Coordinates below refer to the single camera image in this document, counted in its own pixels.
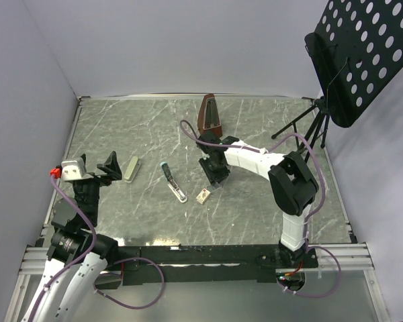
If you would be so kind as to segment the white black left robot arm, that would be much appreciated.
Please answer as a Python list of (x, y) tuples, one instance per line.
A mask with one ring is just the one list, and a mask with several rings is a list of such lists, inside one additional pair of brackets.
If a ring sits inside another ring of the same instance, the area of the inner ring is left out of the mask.
[(103, 269), (119, 262), (117, 241), (95, 231), (100, 189), (122, 179), (116, 152), (97, 169), (101, 174), (87, 171), (82, 154), (50, 171), (50, 181), (61, 198), (52, 209), (54, 233), (42, 278), (23, 321), (68, 321), (77, 297)]

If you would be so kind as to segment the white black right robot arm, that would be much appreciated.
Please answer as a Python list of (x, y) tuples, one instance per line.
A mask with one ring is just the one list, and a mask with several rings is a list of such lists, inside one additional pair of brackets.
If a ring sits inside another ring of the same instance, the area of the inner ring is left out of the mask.
[(202, 151), (199, 164), (211, 185), (228, 178), (231, 167), (257, 174), (270, 182), (277, 206), (283, 211), (283, 227), (279, 245), (280, 260), (294, 267), (304, 257), (304, 225), (309, 215), (318, 183), (298, 152), (288, 154), (256, 148), (242, 140), (228, 136), (221, 140), (212, 131), (196, 139)]

